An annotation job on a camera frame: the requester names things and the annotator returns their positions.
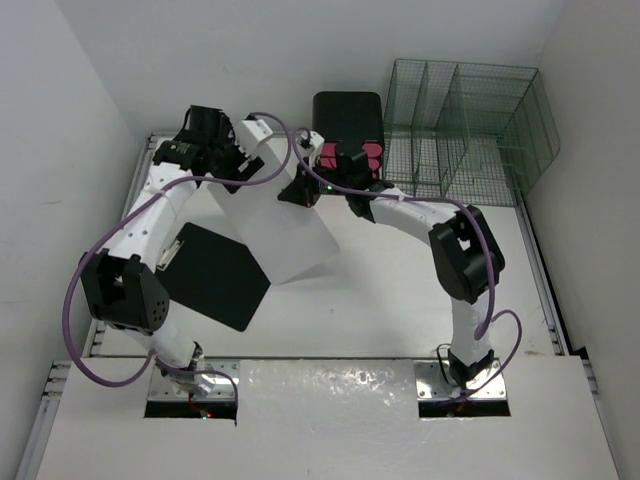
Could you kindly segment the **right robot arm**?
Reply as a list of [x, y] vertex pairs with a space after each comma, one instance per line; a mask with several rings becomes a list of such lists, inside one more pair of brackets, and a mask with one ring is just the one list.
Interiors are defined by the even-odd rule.
[[448, 377], [461, 390], [494, 360], [487, 336], [505, 258], [481, 210], [454, 200], [441, 203], [406, 195], [377, 177], [360, 146], [341, 147], [335, 166], [321, 164], [322, 141], [304, 136], [291, 143], [298, 160], [294, 180], [281, 201], [310, 208], [322, 189], [341, 194], [353, 214], [397, 229], [430, 248], [436, 277], [451, 299], [453, 336]]

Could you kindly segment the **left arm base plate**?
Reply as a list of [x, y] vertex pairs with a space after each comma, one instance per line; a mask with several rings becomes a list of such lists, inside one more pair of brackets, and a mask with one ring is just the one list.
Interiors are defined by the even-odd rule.
[[234, 401], [239, 386], [239, 365], [206, 361], [205, 374], [190, 376], [171, 373], [154, 366], [147, 399], [150, 401], [186, 401], [190, 395], [198, 401]]

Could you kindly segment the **black mouse pad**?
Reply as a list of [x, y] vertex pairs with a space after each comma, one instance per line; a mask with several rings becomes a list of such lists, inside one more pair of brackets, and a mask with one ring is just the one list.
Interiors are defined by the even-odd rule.
[[246, 245], [193, 223], [184, 224], [173, 245], [173, 257], [156, 267], [170, 299], [245, 331], [271, 286]]

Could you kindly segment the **black drawer cabinet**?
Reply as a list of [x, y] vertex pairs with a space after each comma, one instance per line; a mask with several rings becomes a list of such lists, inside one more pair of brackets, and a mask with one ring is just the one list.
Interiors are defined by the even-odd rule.
[[324, 144], [343, 140], [375, 142], [384, 153], [381, 98], [368, 91], [318, 92], [312, 103], [312, 130], [324, 138]]

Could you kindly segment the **pink top drawer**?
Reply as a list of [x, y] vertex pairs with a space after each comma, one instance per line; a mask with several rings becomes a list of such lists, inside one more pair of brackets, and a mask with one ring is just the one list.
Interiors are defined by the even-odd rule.
[[[337, 143], [325, 143], [322, 149], [322, 155], [326, 157], [334, 157]], [[376, 158], [382, 155], [383, 147], [377, 143], [364, 143], [363, 150], [370, 158]]]

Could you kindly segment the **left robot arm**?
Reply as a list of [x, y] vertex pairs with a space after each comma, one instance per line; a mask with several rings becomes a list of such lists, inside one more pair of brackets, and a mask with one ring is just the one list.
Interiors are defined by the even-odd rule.
[[203, 182], [234, 193], [261, 184], [264, 162], [238, 140], [220, 109], [192, 105], [181, 130], [157, 148], [131, 210], [81, 261], [91, 315], [135, 339], [161, 372], [190, 392], [213, 388], [200, 345], [168, 318], [170, 299], [155, 275], [162, 244], [184, 204]]

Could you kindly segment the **transparent clipboard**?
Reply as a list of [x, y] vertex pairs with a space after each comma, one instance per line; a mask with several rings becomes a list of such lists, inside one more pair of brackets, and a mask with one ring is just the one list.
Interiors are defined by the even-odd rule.
[[208, 190], [232, 228], [273, 284], [282, 284], [339, 253], [330, 230], [314, 208], [278, 200], [290, 184], [289, 163], [275, 179], [231, 194], [218, 184]]

